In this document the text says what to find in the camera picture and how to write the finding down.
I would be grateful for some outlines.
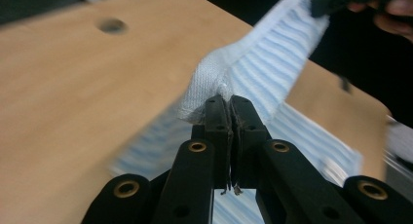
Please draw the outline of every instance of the wooden surface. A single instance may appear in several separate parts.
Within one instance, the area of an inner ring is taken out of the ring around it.
[[[100,31],[107,19],[127,30]],[[114,155],[250,29],[205,0],[103,0],[0,28],[0,223],[80,223]],[[381,127],[348,142],[383,147]]]

